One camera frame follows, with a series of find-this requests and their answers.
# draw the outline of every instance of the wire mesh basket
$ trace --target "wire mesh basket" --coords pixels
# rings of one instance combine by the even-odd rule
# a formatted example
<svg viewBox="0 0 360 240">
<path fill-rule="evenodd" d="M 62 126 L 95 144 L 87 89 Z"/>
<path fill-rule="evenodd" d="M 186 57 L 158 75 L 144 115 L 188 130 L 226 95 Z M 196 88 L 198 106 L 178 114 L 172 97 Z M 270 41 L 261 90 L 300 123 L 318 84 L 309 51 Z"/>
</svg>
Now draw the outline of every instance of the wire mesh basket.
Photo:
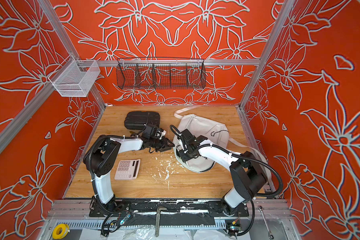
<svg viewBox="0 0 360 240">
<path fill-rule="evenodd" d="M 205 66 L 202 59 L 164 58 L 146 62 L 125 62 L 126 60 L 128 58 L 118 59 L 116 70 L 117 86 L 121 89 L 205 88 Z"/>
<path fill-rule="evenodd" d="M 61 74 L 54 77 L 52 85 L 63 97 L 85 97 L 100 74 L 95 61 L 89 68 L 78 67 L 75 60 L 69 60 L 61 68 Z"/>
</svg>

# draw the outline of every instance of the yellow tape roll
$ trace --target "yellow tape roll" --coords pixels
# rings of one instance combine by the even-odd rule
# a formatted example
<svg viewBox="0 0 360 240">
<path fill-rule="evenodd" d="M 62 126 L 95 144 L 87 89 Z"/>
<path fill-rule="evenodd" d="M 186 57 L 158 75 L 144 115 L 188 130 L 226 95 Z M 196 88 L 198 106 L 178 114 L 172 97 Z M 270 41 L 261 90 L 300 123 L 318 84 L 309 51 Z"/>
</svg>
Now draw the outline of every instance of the yellow tape roll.
<svg viewBox="0 0 360 240">
<path fill-rule="evenodd" d="M 62 239 L 69 232 L 69 226 L 67 224 L 59 224 L 53 229 L 53 239 Z"/>
</svg>

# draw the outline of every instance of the wrench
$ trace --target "wrench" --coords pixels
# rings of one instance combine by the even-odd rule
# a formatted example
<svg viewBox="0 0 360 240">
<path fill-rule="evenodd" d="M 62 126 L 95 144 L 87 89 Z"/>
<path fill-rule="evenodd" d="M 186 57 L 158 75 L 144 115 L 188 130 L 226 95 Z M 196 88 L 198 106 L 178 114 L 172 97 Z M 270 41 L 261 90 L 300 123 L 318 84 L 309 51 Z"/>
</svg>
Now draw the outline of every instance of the wrench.
<svg viewBox="0 0 360 240">
<path fill-rule="evenodd" d="M 269 239 L 273 240 L 274 239 L 273 234 L 272 234 L 271 230 L 269 229 L 267 221 L 265 220 L 264 213 L 263 213 L 263 207 L 261 205 L 259 206 L 259 210 L 261 212 L 261 215 L 263 216 L 265 226 L 267 227 Z"/>
<path fill-rule="evenodd" d="M 161 211 L 165 211 L 167 208 L 166 207 L 158 207 L 157 208 L 157 213 L 156 213 L 156 226 L 155 226 L 155 237 L 158 237 L 158 231 L 160 228 L 160 213 Z"/>
</svg>

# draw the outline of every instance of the red wallpaper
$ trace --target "red wallpaper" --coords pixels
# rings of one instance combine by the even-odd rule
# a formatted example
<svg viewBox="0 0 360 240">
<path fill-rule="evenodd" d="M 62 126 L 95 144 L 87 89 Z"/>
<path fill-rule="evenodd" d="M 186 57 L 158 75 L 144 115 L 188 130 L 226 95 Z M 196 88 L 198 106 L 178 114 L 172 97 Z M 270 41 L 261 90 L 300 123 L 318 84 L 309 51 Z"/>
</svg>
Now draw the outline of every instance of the red wallpaper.
<svg viewBox="0 0 360 240">
<path fill-rule="evenodd" d="M 67 56 L 36 0 L 0 0 L 0 132 Z"/>
<path fill-rule="evenodd" d="M 360 239 L 360 0 L 298 0 L 245 111 L 302 238 Z"/>
<path fill-rule="evenodd" d="M 82 59 L 259 58 L 282 1 L 51 0 Z M 121 90 L 112 67 L 97 88 L 109 104 L 237 104 L 254 66 L 207 68 L 204 90 Z"/>
<path fill-rule="evenodd" d="M 56 91 L 0 155 L 0 239 L 36 239 L 100 115 L 94 97 Z"/>
<path fill-rule="evenodd" d="M 0 0 L 0 132 L 68 56 L 35 0 Z M 94 97 L 47 99 L 0 155 L 0 239 L 36 239 L 99 117 Z"/>
</svg>

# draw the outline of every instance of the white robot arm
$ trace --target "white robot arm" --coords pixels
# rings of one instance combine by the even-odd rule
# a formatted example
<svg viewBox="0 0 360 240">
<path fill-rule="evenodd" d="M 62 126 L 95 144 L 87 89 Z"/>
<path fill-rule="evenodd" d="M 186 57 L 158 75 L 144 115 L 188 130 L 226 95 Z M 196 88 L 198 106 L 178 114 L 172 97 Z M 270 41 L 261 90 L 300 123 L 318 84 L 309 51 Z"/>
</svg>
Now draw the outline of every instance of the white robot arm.
<svg viewBox="0 0 360 240">
<path fill-rule="evenodd" d="M 231 215 L 236 207 L 242 202 L 248 202 L 266 183 L 267 176 L 264 167 L 273 172 L 279 180 L 279 188 L 271 194 L 275 196 L 281 193 L 283 183 L 277 172 L 266 163 L 256 160 L 250 152 L 240 154 L 224 149 L 213 144 L 204 136 L 195 137 L 187 129 L 179 132 L 171 125 L 171 130 L 178 136 L 181 148 L 176 154 L 187 161 L 196 156 L 207 157 L 225 167 L 231 172 L 234 187 L 221 199 L 221 210 Z M 115 212 L 115 195 L 110 184 L 110 170 L 112 169 L 117 154 L 126 151 L 142 150 L 153 147 L 157 151 L 167 151 L 174 145 L 165 136 L 162 129 L 148 125 L 142 135 L 133 137 L 100 136 L 91 149 L 87 152 L 83 162 L 92 176 L 92 185 L 95 197 L 101 209 L 107 213 Z"/>
</svg>

